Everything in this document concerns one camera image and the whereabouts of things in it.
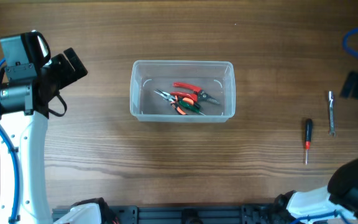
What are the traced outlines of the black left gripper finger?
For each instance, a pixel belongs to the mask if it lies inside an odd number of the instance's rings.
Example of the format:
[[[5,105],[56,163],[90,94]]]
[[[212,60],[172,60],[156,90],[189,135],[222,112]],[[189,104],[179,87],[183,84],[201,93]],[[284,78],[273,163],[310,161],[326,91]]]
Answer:
[[[47,90],[49,93],[59,93],[60,80],[49,78],[47,83]]]
[[[88,74],[87,69],[73,48],[66,49],[64,54],[66,55],[69,63],[71,64],[71,67],[73,68],[73,71],[70,72],[70,75],[68,76],[70,80],[79,80]]]

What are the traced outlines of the clear plastic container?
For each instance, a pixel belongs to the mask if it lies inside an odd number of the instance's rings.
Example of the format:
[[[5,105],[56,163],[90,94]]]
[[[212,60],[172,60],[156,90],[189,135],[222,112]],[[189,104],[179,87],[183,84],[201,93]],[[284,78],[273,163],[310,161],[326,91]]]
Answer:
[[[224,123],[235,111],[231,62],[138,60],[133,64],[130,112],[139,121]]]

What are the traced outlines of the orange black needle-nose pliers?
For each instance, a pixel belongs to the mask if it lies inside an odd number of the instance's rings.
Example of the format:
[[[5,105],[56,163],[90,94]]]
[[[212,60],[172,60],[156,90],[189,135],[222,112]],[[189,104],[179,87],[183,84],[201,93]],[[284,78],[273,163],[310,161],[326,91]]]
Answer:
[[[163,97],[165,100],[167,100],[170,103],[170,106],[179,114],[179,115],[186,115],[185,111],[182,109],[184,107],[180,106],[178,104],[179,100],[183,100],[191,105],[194,105],[196,107],[199,107],[199,105],[197,103],[195,103],[191,98],[187,98],[187,97],[183,97],[183,96],[176,96],[176,95],[171,95],[165,91],[161,91],[161,90],[155,90],[154,91],[156,94],[160,95],[161,97]]]

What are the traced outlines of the green handled screwdriver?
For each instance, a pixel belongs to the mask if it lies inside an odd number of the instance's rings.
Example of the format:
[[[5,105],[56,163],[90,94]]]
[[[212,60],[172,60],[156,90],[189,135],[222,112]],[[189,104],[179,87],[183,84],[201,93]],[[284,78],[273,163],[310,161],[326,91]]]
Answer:
[[[200,111],[200,109],[199,109],[198,107],[194,106],[194,105],[191,105],[191,104],[189,104],[189,103],[187,103],[187,102],[185,102],[185,101],[183,101],[183,100],[179,100],[179,101],[178,101],[178,104],[179,104],[180,106],[182,106],[182,107],[184,107],[184,108],[186,108],[186,109],[192,111],[192,112],[195,112],[195,113],[198,113],[198,114],[201,114],[201,115],[204,116],[204,113],[202,113],[202,112]]]

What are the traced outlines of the red handled wire cutters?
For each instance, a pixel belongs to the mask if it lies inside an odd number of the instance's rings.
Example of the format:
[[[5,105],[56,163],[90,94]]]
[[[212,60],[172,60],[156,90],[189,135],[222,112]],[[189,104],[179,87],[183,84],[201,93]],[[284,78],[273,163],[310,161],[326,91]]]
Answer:
[[[191,90],[191,92],[172,91],[170,93],[171,95],[191,98],[195,103],[199,103],[201,101],[207,101],[214,105],[220,104],[220,102],[217,99],[213,98],[210,94],[206,93],[200,86],[192,85],[189,83],[183,83],[183,82],[174,82],[173,87]]]

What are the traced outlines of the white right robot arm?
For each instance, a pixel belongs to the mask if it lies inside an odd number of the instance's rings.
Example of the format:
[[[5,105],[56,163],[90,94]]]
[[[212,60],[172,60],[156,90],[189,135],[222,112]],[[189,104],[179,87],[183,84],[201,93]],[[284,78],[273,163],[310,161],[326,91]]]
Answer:
[[[358,100],[358,72],[350,72],[340,96]],[[269,206],[269,223],[323,223],[358,220],[358,158],[341,166],[327,186],[279,195]]]

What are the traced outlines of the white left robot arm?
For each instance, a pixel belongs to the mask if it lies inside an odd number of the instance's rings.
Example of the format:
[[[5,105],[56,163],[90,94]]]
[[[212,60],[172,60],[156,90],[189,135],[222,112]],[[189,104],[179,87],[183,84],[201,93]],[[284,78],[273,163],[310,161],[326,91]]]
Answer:
[[[72,48],[51,55],[38,31],[2,37],[0,61],[0,223],[51,223],[45,184],[49,107],[87,75]]]

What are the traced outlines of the silver wrench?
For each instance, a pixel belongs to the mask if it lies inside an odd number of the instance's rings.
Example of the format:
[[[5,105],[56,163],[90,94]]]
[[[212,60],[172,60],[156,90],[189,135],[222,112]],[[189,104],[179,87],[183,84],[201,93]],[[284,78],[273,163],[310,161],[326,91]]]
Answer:
[[[328,103],[329,103],[329,134],[333,137],[336,136],[335,123],[334,123],[334,93],[328,91]]]

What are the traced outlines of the black red screwdriver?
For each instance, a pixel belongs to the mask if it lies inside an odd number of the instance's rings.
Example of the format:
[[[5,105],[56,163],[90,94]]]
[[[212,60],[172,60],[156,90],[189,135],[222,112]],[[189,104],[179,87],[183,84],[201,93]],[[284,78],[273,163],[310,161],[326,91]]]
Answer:
[[[313,120],[307,119],[305,121],[305,165],[308,164],[308,151],[311,145],[312,130],[313,130]]]

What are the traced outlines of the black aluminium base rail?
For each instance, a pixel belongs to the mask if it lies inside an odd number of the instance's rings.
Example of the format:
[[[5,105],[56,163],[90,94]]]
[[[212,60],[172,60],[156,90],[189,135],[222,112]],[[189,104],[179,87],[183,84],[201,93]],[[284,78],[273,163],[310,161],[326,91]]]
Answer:
[[[133,224],[251,224],[291,223],[295,219],[272,203],[241,206],[137,207],[111,206],[119,223]]]

